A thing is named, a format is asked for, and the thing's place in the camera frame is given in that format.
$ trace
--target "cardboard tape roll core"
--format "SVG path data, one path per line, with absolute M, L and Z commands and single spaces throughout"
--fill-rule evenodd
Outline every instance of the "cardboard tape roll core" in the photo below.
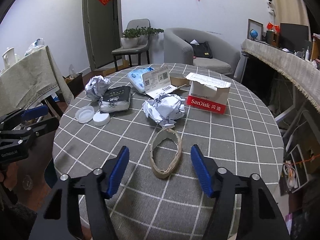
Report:
M 157 166 L 155 161 L 153 160 L 153 150 L 165 139 L 172 140 L 177 145 L 177 152 L 173 159 L 173 161 L 169 164 L 167 170 L 162 171 Z M 179 134 L 172 130 L 172 129 L 162 129 L 160 132 L 156 134 L 153 138 L 151 145 L 150 145 L 150 154 L 149 154 L 149 161 L 151 163 L 151 168 L 154 175 L 159 179 L 167 178 L 173 170 L 177 167 L 179 160 L 181 158 L 182 153 L 182 141 Z

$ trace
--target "white pitcher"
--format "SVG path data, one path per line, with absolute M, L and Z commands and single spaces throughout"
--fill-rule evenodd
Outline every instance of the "white pitcher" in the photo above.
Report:
M 4 68 L 7 70 L 9 67 L 13 66 L 17 61 L 14 55 L 14 48 L 8 49 L 2 55 L 4 61 Z

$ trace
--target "blue tissue package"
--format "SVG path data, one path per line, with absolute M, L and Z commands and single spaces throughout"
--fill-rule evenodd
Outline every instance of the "blue tissue package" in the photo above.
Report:
M 130 83 L 134 86 L 134 88 L 140 93 L 144 94 L 144 85 L 142 80 L 142 75 L 144 73 L 150 72 L 154 70 L 152 67 L 144 68 L 144 69 L 135 69 L 130 71 L 127 74 L 127 78 L 129 78 Z

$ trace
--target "potted plant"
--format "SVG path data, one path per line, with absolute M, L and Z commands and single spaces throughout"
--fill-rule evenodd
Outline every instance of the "potted plant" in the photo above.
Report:
M 155 29 L 151 27 L 127 29 L 123 32 L 121 44 L 124 49 L 134 48 L 137 46 L 138 42 L 139 44 L 146 44 L 149 35 L 157 35 L 163 32 L 164 30 L 162 29 Z

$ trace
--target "door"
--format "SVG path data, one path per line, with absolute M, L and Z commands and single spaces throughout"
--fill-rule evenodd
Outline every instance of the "door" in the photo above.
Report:
M 100 0 L 87 0 L 87 11 L 92 59 L 95 68 L 100 68 L 113 62 L 111 52 L 120 44 L 117 0 L 109 0 L 106 4 Z

